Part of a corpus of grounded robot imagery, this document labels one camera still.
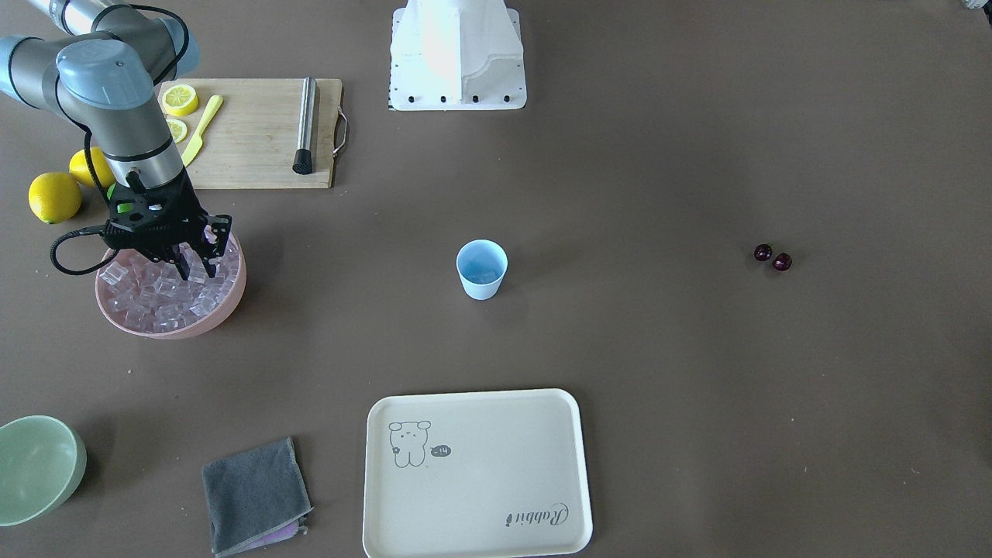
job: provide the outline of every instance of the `bear drawing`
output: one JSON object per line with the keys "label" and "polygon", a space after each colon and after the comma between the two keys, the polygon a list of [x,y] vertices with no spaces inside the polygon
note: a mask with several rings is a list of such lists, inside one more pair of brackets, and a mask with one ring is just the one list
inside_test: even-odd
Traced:
{"label": "bear drawing", "polygon": [[431,421],[428,420],[389,423],[389,443],[393,446],[397,467],[419,467],[424,464],[430,427]]}

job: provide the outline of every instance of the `green bowl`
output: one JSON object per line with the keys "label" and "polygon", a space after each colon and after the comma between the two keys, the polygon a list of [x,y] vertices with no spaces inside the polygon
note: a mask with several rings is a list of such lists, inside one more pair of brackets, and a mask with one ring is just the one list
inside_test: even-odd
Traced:
{"label": "green bowl", "polygon": [[0,427],[0,527],[62,505],[85,470],[82,440],[61,420],[30,416]]}

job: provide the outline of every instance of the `lemon slice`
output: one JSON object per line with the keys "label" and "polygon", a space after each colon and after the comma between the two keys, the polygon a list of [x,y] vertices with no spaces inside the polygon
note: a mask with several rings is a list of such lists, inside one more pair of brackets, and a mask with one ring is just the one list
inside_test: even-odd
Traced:
{"label": "lemon slice", "polygon": [[199,107],[196,89],[185,83],[178,83],[162,93],[162,108],[173,116],[193,114]]}
{"label": "lemon slice", "polygon": [[166,118],[166,124],[169,124],[169,131],[173,134],[173,141],[179,143],[186,139],[186,133],[189,132],[189,128],[186,127],[186,123],[181,120],[176,120],[175,118]]}

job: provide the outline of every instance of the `lemon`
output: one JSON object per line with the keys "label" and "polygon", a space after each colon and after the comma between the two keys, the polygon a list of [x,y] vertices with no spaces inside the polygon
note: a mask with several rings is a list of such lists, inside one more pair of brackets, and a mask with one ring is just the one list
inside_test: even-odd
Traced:
{"label": "lemon", "polygon": [[189,128],[186,127],[186,123],[181,120],[176,120],[175,118],[166,118],[166,124],[169,124],[169,131],[173,134],[173,141],[179,143],[186,139],[186,133]]}
{"label": "lemon", "polygon": [[69,173],[44,173],[28,188],[28,204],[48,224],[62,222],[79,211],[82,192]]}
{"label": "lemon", "polygon": [[[103,150],[99,147],[91,147],[89,148],[89,156],[93,159],[93,170],[96,171],[96,178],[100,179],[100,186],[110,188],[110,185],[117,182],[117,179],[114,178],[114,173],[110,170],[110,165],[107,164],[107,158],[103,156]],[[89,167],[86,166],[85,149],[76,151],[75,155],[69,159],[68,173],[80,184],[85,184],[91,188],[96,186],[93,184],[93,177],[89,175]]]}
{"label": "lemon", "polygon": [[196,89],[185,83],[178,83],[162,93],[162,108],[173,116],[193,114],[199,107]]}

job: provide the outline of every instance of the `yellow knife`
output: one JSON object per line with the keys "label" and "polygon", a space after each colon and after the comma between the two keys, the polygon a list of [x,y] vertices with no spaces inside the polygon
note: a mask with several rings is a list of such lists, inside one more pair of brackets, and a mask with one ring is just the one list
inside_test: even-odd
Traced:
{"label": "yellow knife", "polygon": [[196,131],[192,133],[189,137],[188,143],[186,143],[186,149],[183,151],[183,165],[189,166],[192,160],[196,158],[196,154],[203,147],[203,131],[210,124],[210,120],[217,114],[217,110],[220,109],[220,103],[224,102],[224,97],[220,95],[214,95],[206,102],[206,108],[203,109],[203,115],[199,118],[199,124],[196,124]]}

